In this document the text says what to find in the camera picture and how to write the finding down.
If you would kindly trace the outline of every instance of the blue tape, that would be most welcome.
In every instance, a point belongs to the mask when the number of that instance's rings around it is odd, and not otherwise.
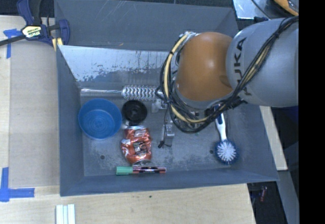
[[[2,168],[0,202],[8,202],[13,198],[33,198],[35,188],[8,188],[9,168]]]
[[[17,29],[4,30],[4,34],[8,38],[22,35],[21,31]],[[11,57],[11,43],[7,45],[7,59],[9,59],[10,57]]]

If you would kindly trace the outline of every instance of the pen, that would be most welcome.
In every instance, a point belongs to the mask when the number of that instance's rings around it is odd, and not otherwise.
[[[166,167],[154,166],[117,166],[116,175],[128,175],[139,173],[165,173]]]

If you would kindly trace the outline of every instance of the gray bin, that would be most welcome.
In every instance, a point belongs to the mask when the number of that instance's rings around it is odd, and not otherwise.
[[[55,18],[67,19],[71,27],[69,45],[57,50],[61,196],[278,180],[256,105],[243,104],[226,112],[227,136],[240,153],[238,161],[227,166],[211,153],[219,141],[214,124],[193,135],[175,128],[172,147],[158,148],[165,110],[152,113],[151,103],[145,102],[148,116],[143,125],[152,136],[152,163],[166,167],[165,174],[116,176],[117,166],[129,165],[119,147],[122,130],[97,141],[86,137],[78,124],[79,110],[91,98],[100,96],[121,108],[126,100],[118,91],[124,85],[158,85],[161,64],[184,31],[217,31],[233,37],[238,28],[232,9],[114,0],[54,1]]]

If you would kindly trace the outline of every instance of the wooden table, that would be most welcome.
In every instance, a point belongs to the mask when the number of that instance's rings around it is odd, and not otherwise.
[[[0,40],[6,39],[5,29],[21,29],[25,25],[19,16],[0,16]],[[22,40],[12,44],[12,53],[18,50],[50,48],[43,43]],[[136,193],[105,194],[76,197],[60,197],[58,186],[58,137],[49,147],[47,139],[43,142],[30,140],[19,146],[14,137],[17,126],[10,125],[10,105],[12,98],[21,99],[21,111],[24,106],[24,92],[21,96],[12,96],[11,59],[6,58],[7,46],[0,47],[0,168],[9,166],[9,187],[30,187],[35,182],[35,197],[11,199],[0,202],[0,223],[55,223],[55,206],[75,204],[76,222],[80,223],[256,223],[246,184],[189,188],[175,190],[146,191]],[[28,71],[21,72],[25,77]],[[287,170],[282,147],[269,107],[261,107],[271,149],[278,170]],[[33,119],[34,110],[30,109]],[[29,125],[39,134],[37,125]],[[32,148],[30,142],[37,143]],[[28,178],[28,167],[34,165],[32,177]]]

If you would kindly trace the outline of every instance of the blue bowl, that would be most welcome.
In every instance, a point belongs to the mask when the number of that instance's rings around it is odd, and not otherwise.
[[[106,99],[86,102],[78,114],[80,128],[89,138],[104,140],[117,133],[122,125],[118,107]]]

